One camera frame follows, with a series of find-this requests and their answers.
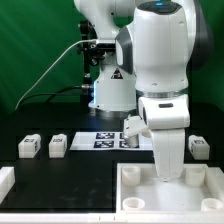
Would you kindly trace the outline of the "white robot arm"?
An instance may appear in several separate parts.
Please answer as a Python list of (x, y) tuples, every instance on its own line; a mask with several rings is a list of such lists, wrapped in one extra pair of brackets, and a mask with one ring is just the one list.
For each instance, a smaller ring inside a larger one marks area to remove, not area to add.
[(93, 26), (100, 63), (90, 111), (124, 118), (131, 147), (152, 141), (157, 175), (181, 176), (190, 125), (187, 69), (200, 68), (212, 36), (199, 0), (74, 0)]

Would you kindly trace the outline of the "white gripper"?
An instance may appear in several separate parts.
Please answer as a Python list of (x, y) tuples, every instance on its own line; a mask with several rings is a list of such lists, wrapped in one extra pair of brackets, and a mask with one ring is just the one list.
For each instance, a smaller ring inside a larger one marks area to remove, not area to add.
[(157, 175), (167, 181), (183, 171), (185, 129), (190, 125), (188, 96), (138, 100), (139, 115), (151, 137)]

